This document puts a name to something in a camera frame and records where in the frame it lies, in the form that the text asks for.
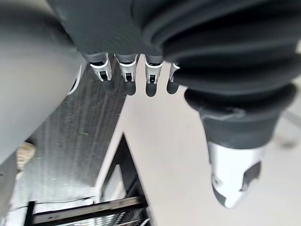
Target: metal end effector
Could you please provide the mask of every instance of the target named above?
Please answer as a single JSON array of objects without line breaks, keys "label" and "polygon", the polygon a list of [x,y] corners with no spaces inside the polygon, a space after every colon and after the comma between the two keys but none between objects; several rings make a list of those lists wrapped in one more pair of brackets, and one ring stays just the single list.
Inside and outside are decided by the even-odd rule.
[{"label": "metal end effector", "polygon": [[136,92],[136,69],[137,69],[137,54],[121,55],[115,54],[119,64],[121,75],[126,83],[126,92],[132,96]]},{"label": "metal end effector", "polygon": [[146,94],[153,97],[157,92],[157,83],[163,65],[162,56],[145,55]]},{"label": "metal end effector", "polygon": [[99,61],[90,63],[94,73],[103,84],[103,89],[107,93],[111,93],[114,90],[114,83],[112,81],[112,68],[108,53],[102,53],[99,55]]},{"label": "metal end effector", "polygon": [[218,202],[234,208],[259,179],[264,147],[232,149],[208,143],[212,188]]}]

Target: black metal frame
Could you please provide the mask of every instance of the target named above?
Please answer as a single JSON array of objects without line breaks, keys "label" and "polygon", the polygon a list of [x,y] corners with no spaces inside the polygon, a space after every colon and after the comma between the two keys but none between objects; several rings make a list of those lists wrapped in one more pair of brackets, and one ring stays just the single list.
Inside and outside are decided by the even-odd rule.
[{"label": "black metal frame", "polygon": [[[69,209],[64,209],[64,210],[41,212],[41,213],[36,213],[36,214],[33,214],[34,206],[35,206],[35,202],[29,202],[24,226],[55,226],[55,225],[67,224],[67,223],[77,222],[77,221],[86,220],[86,219],[109,216],[109,215],[113,215],[113,214],[121,214],[123,212],[145,209],[147,207],[147,202],[146,202],[144,196],[139,196],[139,197],[114,200],[114,201],[110,201],[110,202],[102,202],[102,203],[92,204],[92,205],[87,205],[87,206],[69,208]],[[94,211],[92,211],[88,214],[82,214],[82,215],[77,215],[74,217],[57,219],[59,214],[62,214],[63,212],[67,213],[67,212],[72,212],[75,210],[84,211],[87,208],[92,209]],[[35,217],[48,215],[48,214],[54,215],[54,217],[51,217],[53,220],[47,221],[47,222],[36,223],[36,224],[34,223]]]}]

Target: black metal bar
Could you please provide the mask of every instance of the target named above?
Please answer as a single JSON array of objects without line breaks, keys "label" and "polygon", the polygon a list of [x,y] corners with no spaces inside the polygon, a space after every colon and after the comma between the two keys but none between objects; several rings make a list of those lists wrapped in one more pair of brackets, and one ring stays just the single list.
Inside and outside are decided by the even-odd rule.
[{"label": "black metal bar", "polygon": [[25,221],[24,221],[24,226],[32,226],[34,206],[35,206],[35,201],[31,201],[31,202],[28,203],[27,212],[26,212]]},{"label": "black metal bar", "polygon": [[[67,224],[67,223],[90,219],[90,218],[97,218],[97,217],[102,217],[102,216],[107,216],[107,215],[119,214],[122,212],[128,212],[131,210],[136,210],[136,209],[147,207],[147,203],[146,203],[144,196],[137,197],[137,201],[138,202],[135,204],[131,204],[131,205],[127,205],[127,206],[122,205],[122,207],[115,206],[113,209],[99,210],[96,212],[91,212],[88,214],[73,216],[73,217],[69,217],[69,218],[56,219],[54,216],[54,217],[51,217],[51,221],[36,223],[33,225],[35,225],[35,226],[55,226],[55,225]],[[33,217],[35,218],[37,216],[42,216],[42,215],[46,215],[46,214],[54,214],[55,215],[56,213],[59,215],[62,212],[74,211],[74,210],[84,209],[87,207],[95,207],[97,209],[97,207],[100,207],[101,205],[108,204],[108,203],[109,202],[92,204],[92,205],[85,206],[85,207],[75,207],[75,208],[70,208],[70,209],[65,209],[65,210],[55,210],[55,211],[37,213],[37,214],[34,214]]]}]

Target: dark floor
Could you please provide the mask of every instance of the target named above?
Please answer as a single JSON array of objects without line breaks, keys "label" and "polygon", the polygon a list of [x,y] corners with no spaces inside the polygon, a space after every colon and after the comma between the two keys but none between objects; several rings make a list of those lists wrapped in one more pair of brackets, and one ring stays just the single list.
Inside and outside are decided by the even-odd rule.
[{"label": "dark floor", "polygon": [[111,63],[114,93],[102,91],[88,66],[77,90],[30,137],[38,151],[16,185],[14,203],[91,194],[126,97],[118,64]]}]

